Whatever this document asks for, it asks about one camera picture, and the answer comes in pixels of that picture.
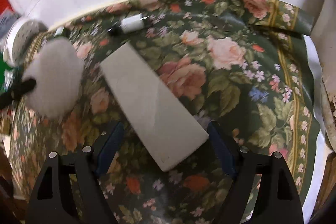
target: floral tablecloth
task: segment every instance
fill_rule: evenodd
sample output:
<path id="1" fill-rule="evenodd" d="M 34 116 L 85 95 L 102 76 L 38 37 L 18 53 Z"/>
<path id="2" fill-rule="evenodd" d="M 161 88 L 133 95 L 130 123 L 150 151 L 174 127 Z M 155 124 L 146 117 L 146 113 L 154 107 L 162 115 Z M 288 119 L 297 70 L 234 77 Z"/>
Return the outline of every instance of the floral tablecloth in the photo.
<path id="1" fill-rule="evenodd" d="M 112 23 L 138 14 L 152 27 L 118 37 Z M 58 120 L 41 117 L 21 100 L 13 124 L 13 176 L 28 199 L 51 151 L 73 153 L 91 145 L 104 124 L 121 120 L 126 135 L 100 185 L 123 223 L 210 223 L 231 179 L 209 142 L 169 172 L 162 172 L 120 111 L 99 64 L 129 42 L 199 123 L 217 120 L 239 145 L 280 151 L 303 203 L 310 186 L 319 125 L 313 117 L 313 77 L 303 34 L 312 17 L 279 0 L 130 0 L 69 22 L 70 40 L 85 61 L 80 99 Z M 54 35 L 39 34 L 26 65 Z M 85 213 L 72 176 L 79 215 Z M 256 176 L 244 219 L 259 188 Z"/>

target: green floral fabric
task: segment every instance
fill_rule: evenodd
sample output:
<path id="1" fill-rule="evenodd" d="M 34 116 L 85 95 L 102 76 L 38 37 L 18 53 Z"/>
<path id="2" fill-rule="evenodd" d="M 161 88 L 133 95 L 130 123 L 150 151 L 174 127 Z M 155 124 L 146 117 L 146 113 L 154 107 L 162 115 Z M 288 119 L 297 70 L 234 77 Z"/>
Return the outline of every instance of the green floral fabric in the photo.
<path id="1" fill-rule="evenodd" d="M 109 37 L 111 24 L 142 12 L 152 27 Z M 278 0 L 130 0 L 66 25 L 85 61 L 80 98 L 58 120 L 41 117 L 21 100 L 13 124 L 13 176 L 28 199 L 46 156 L 91 145 L 105 123 L 120 120 L 126 135 L 109 172 L 100 179 L 111 210 L 123 223 L 210 223 L 232 180 L 206 142 L 162 172 L 128 124 L 99 64 L 129 42 L 204 127 L 217 120 L 239 145 L 262 154 L 280 151 L 305 200 L 319 125 L 313 117 L 313 78 L 303 34 L 312 18 Z M 54 35 L 39 34 L 26 65 Z M 72 176 L 75 199 L 79 199 Z M 250 217 L 260 176 L 243 219 Z M 82 207 L 78 201 L 82 217 Z"/>

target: silver screw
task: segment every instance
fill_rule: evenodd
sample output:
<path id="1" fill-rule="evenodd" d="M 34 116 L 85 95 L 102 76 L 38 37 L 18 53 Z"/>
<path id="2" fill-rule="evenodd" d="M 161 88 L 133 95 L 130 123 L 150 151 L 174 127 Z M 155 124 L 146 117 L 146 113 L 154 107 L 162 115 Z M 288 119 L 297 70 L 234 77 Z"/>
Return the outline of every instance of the silver screw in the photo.
<path id="1" fill-rule="evenodd" d="M 55 158 L 57 156 L 57 152 L 53 151 L 53 152 L 50 152 L 49 154 L 49 158 Z"/>
<path id="2" fill-rule="evenodd" d="M 247 153 L 249 149 L 246 146 L 239 147 L 240 152 Z"/>
<path id="3" fill-rule="evenodd" d="M 82 151 L 84 152 L 84 153 L 88 153 L 88 152 L 90 152 L 91 151 L 91 146 L 85 146 L 85 147 L 83 147 L 83 149 L 82 149 Z"/>
<path id="4" fill-rule="evenodd" d="M 282 154 L 278 151 L 274 152 L 274 157 L 276 157 L 277 159 L 280 159 L 282 157 Z"/>

